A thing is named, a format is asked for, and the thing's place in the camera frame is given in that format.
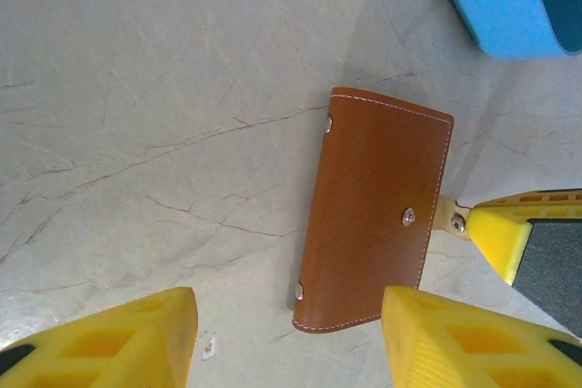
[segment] metal screw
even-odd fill
[[[326,134],[329,134],[331,131],[331,126],[334,124],[334,120],[331,118],[331,115],[327,118],[327,126],[326,126]]]
[[[404,215],[402,216],[402,224],[404,226],[409,226],[415,221],[415,219],[415,210],[408,208],[404,211]]]
[[[463,233],[465,231],[465,224],[465,219],[459,214],[455,214],[451,218],[451,225],[457,232]]]
[[[295,285],[295,298],[303,300],[303,286],[301,284]]]

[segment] blue plastic container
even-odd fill
[[[454,0],[479,46],[505,59],[582,52],[582,0]]]

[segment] white stitching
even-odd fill
[[[366,97],[358,97],[356,95],[331,95],[331,97],[345,97],[347,99],[354,99],[354,100],[361,100],[363,102],[369,102],[371,104],[381,104],[383,106],[387,106],[389,108],[393,108],[393,109],[397,109],[399,111],[404,111],[410,114],[416,114],[416,115],[421,115],[423,117],[426,118],[432,118],[434,120],[438,120],[439,122],[444,122],[448,125],[448,132],[447,132],[447,141],[445,142],[445,149],[443,150],[443,157],[441,158],[440,161],[440,168],[438,169],[438,181],[440,182],[443,178],[443,170],[445,168],[445,161],[447,159],[447,149],[448,149],[448,144],[450,143],[451,140],[451,134],[452,134],[452,129],[451,129],[451,123],[445,119],[445,118],[439,118],[439,117],[435,117],[433,115],[428,115],[428,114],[423,114],[423,113],[419,113],[418,111],[413,111],[411,109],[406,109],[403,108],[401,106],[396,106],[395,104],[387,104],[386,102],[381,102],[379,100],[375,100],[375,99],[368,99]],[[432,212],[430,214],[430,219],[428,220],[429,223],[432,223],[433,219],[435,218],[435,205],[437,204],[437,199],[438,199],[438,187],[435,190],[435,196],[433,197],[433,204],[432,204]],[[426,239],[425,239],[425,248],[424,248],[424,256],[423,258],[420,260],[420,268],[418,269],[418,274],[416,276],[416,288],[418,288],[418,286],[420,285],[420,278],[422,276],[422,267],[425,264],[425,260],[426,260],[426,249],[428,248],[428,242],[430,240],[430,230],[431,230],[431,226],[429,225],[428,228],[426,229]],[[306,326],[304,324],[301,324],[300,322],[298,322],[295,318],[293,318],[292,322],[293,324],[302,327],[303,329],[307,329],[309,331],[328,331],[330,329],[337,329],[337,328],[341,328],[344,326],[348,326],[350,324],[354,324],[354,323],[360,323],[360,322],[366,322],[366,321],[371,321],[372,319],[376,319],[380,316],[380,313],[377,313],[376,315],[372,315],[370,317],[364,317],[364,318],[358,318],[357,320],[353,320],[351,322],[345,322],[345,323],[341,323],[341,324],[336,324],[334,326],[327,326],[327,327],[311,327],[311,326]]]

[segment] brown leather wallet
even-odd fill
[[[293,325],[328,333],[380,317],[388,285],[418,287],[453,117],[334,88]]]

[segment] white marble surface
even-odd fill
[[[453,114],[474,204],[580,186],[581,69],[487,57],[450,0],[0,0],[0,345],[187,285],[192,387],[391,386],[378,322],[290,323],[330,88]],[[442,234],[422,288],[556,325]]]

